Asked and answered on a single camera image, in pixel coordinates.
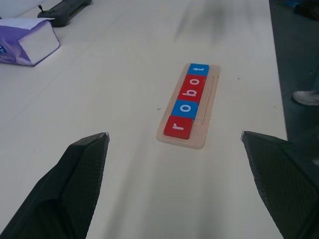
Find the shoe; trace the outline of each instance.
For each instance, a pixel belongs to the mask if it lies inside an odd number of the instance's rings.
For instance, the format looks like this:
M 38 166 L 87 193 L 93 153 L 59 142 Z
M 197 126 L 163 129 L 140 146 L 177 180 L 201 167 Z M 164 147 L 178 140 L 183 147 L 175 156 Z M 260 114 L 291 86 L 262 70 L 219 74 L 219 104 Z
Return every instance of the shoe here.
M 306 106 L 319 106 L 319 91 L 296 91 L 293 98 Z

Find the purple tissue box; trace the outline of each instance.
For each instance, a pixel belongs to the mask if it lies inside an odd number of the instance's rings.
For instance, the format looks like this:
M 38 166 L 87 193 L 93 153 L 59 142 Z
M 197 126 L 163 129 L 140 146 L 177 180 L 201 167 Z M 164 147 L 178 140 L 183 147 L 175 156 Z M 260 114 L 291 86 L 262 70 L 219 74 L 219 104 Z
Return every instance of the purple tissue box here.
M 47 18 L 0 19 L 0 63 L 35 66 L 59 47 Z

